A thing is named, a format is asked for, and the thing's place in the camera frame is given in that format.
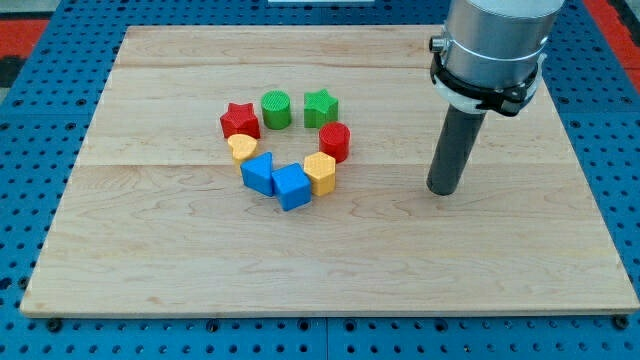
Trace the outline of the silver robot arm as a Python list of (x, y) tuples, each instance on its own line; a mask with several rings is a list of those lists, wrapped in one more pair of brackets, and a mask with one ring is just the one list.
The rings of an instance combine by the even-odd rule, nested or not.
[(563, 0), (452, 0), (430, 38), (430, 76), (451, 107), (517, 115), (542, 80), (545, 45)]

